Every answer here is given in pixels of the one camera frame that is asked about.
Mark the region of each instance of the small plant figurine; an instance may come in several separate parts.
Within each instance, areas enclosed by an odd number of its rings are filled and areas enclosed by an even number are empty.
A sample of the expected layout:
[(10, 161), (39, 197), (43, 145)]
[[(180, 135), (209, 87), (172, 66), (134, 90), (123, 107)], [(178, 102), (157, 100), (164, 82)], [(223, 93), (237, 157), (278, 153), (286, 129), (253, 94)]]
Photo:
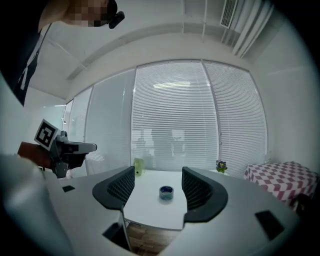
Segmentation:
[(226, 162), (223, 162), (221, 160), (217, 160), (216, 161), (216, 170), (219, 172), (219, 173), (225, 173), (225, 170), (227, 170), (228, 167), (226, 165)]

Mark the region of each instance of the white table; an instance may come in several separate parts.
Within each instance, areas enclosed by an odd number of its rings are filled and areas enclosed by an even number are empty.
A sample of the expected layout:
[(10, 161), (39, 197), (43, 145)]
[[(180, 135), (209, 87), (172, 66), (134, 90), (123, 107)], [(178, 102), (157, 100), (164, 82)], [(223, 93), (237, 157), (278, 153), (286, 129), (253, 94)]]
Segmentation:
[[(181, 171), (146, 170), (141, 176), (135, 176), (134, 189), (124, 207), (124, 218), (149, 227), (182, 230), (187, 200), (181, 183)], [(173, 187), (172, 200), (159, 198), (162, 186)]]

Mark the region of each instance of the window blind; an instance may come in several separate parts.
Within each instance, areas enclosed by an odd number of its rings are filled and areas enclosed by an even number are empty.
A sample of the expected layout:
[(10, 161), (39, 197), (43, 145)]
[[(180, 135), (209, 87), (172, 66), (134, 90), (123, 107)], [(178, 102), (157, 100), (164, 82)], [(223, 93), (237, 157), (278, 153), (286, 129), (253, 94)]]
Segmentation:
[(242, 179), (247, 165), (265, 159), (267, 126), (260, 95), (247, 71), (215, 62), (205, 67), (218, 112), (220, 159), (229, 175)]
[(218, 159), (217, 116), (200, 61), (139, 66), (133, 90), (131, 163), (145, 169), (212, 170)]
[(86, 157), (88, 174), (130, 166), (130, 129), (135, 69), (93, 87), (85, 142), (97, 144)]
[[(68, 127), (70, 142), (85, 142), (86, 116), (91, 90), (92, 87), (81, 92), (73, 99)], [(86, 176), (86, 163), (83, 162), (81, 167), (74, 168), (70, 172), (72, 177)]]

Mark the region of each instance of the person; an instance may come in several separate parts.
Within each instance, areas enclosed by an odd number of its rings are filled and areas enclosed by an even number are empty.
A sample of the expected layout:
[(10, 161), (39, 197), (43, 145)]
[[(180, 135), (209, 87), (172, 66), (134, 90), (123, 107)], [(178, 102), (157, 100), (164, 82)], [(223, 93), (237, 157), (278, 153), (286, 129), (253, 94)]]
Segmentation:
[[(57, 21), (69, 25), (100, 27), (108, 24), (116, 15), (115, 0), (32, 0), (5, 1), (2, 10), (14, 13), (8, 24), (1, 16), (2, 53), (0, 71), (14, 95), (22, 105), (34, 74), (42, 45), (41, 30)], [(50, 169), (51, 159), (40, 145), (22, 142), (18, 155), (38, 166)]]

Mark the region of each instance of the black shirt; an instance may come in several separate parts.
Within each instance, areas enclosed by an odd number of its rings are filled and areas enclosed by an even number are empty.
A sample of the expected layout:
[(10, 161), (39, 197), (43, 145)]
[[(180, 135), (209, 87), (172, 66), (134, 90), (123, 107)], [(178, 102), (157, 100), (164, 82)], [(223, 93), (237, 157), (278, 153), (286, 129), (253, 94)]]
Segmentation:
[(1, 19), (6, 20), (1, 22), (1, 33), (5, 40), (1, 42), (0, 70), (15, 96), (24, 105), (29, 81), (37, 67), (38, 55), (28, 67), (23, 90), (22, 74), (40, 38), (39, 20), (49, 0), (8, 2), (1, 8), (8, 16), (5, 18), (1, 15)]

